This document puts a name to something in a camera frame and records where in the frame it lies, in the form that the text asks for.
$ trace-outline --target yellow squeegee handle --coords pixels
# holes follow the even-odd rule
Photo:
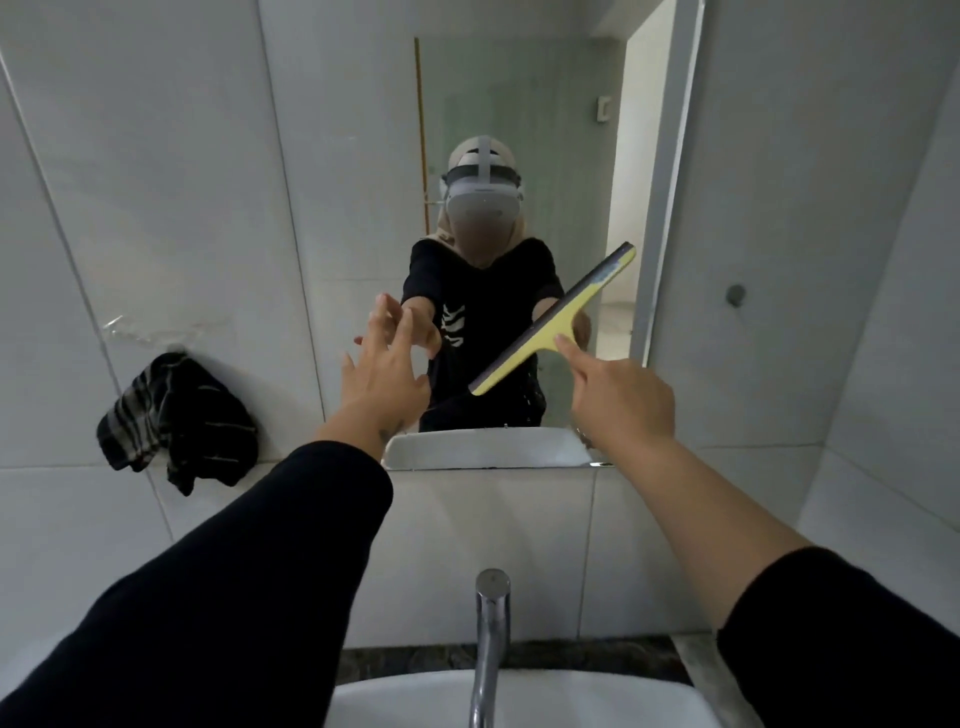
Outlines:
[[[594,296],[604,289],[611,280],[617,277],[619,273],[626,268],[636,257],[636,248],[630,243],[624,243],[616,251],[611,253],[603,263],[598,265],[580,282],[577,283],[571,292],[577,291],[569,299],[564,297],[556,302],[546,313],[543,314],[541,321],[535,324],[536,330],[529,335],[516,351],[503,359],[496,368],[486,373],[482,379],[474,381],[470,385],[470,392],[477,397],[486,394],[497,384],[504,376],[508,375],[520,364],[526,361],[530,356],[537,352],[555,352],[557,345],[554,343],[554,337],[558,333],[573,338],[573,319],[577,311],[590,302]],[[616,259],[615,265],[606,266],[608,261]]]

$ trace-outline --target vr headset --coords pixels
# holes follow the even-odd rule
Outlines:
[[[493,163],[490,137],[481,136],[476,164],[459,164],[441,177],[446,214],[453,223],[485,222],[510,226],[520,214],[523,186],[513,167]]]

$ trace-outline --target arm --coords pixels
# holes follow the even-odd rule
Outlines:
[[[653,372],[568,339],[558,346],[574,370],[578,424],[639,491],[720,627],[761,571],[809,541],[674,440],[673,391]]]
[[[673,392],[653,372],[599,361],[562,337],[557,345],[573,370],[578,425],[657,519],[767,728],[891,716],[935,725],[954,712],[960,638],[680,445]]]
[[[429,400],[409,316],[377,304],[343,409],[247,493],[125,576],[2,703],[0,724],[321,725],[393,498],[376,462]]]
[[[442,243],[434,240],[421,240],[414,245],[410,253],[410,273],[403,282],[402,303],[392,296],[386,296],[388,320],[386,323],[387,343],[394,340],[396,325],[405,309],[413,312],[413,344],[424,347],[427,356],[434,358],[440,351],[443,338],[434,322],[437,306],[444,298]],[[355,344],[363,344],[363,336],[353,339]]]
[[[536,321],[540,316],[554,303],[564,296],[564,286],[560,283],[560,277],[557,275],[557,266],[553,261],[553,254],[541,240],[537,241],[539,245],[533,248],[531,269],[533,273],[533,283],[536,286],[537,293],[534,296],[534,311],[532,321]],[[577,311],[573,318],[573,340],[577,346],[586,349],[590,343],[591,331],[590,317],[583,311]]]

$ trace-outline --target black shirt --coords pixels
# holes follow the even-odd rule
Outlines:
[[[484,269],[473,267],[436,240],[424,238],[414,245],[410,275],[403,282],[403,300],[422,296],[433,302],[433,323],[443,338],[440,353],[427,369],[431,408],[450,400],[457,403],[458,410],[474,404],[483,407],[482,416],[471,408],[469,419],[479,417],[480,422],[465,424],[462,418],[455,418],[460,426],[529,424],[516,421],[524,417],[516,409],[527,405],[539,406],[542,415],[542,403],[533,402],[537,396],[542,398],[535,355],[483,397],[469,394],[468,385],[533,324],[537,302],[563,295],[553,255],[535,237],[521,241]],[[429,422],[436,415],[432,412],[424,419]],[[423,422],[420,429],[425,429]]]
[[[297,449],[107,589],[0,726],[322,725],[392,499],[364,452]],[[766,728],[958,723],[960,638],[824,549],[768,567],[718,644]]]

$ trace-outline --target tattoo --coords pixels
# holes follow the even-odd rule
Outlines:
[[[387,429],[381,429],[381,430],[380,430],[380,440],[383,442],[384,445],[386,445],[387,443],[389,443],[389,442],[391,441],[391,439],[392,439],[395,435],[398,435],[402,429],[403,429],[403,422],[396,423],[396,427],[394,427],[394,431],[393,431],[393,432],[391,432],[390,430],[387,430]]]

